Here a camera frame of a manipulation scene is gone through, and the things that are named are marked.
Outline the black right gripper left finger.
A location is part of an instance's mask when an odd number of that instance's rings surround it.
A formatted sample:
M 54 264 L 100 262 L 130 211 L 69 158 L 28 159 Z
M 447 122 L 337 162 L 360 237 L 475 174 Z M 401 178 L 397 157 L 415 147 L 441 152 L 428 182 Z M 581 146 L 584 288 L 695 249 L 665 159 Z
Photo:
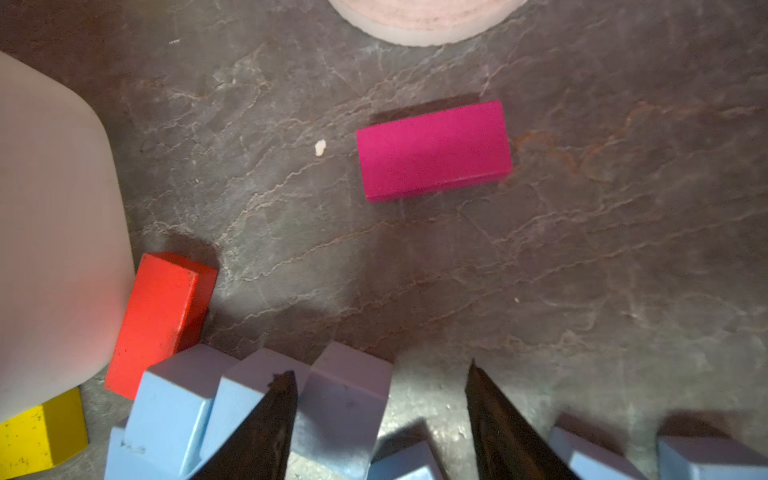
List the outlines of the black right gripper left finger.
M 269 390 L 194 479 L 283 479 L 297 413 L 295 373 L 274 377 Z

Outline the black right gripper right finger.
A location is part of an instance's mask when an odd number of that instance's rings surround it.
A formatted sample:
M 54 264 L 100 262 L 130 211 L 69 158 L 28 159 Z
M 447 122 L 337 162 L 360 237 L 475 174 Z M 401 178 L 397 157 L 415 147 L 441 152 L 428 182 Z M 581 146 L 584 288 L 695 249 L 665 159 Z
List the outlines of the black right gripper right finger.
M 475 363 L 465 394 L 481 479 L 578 479 Z

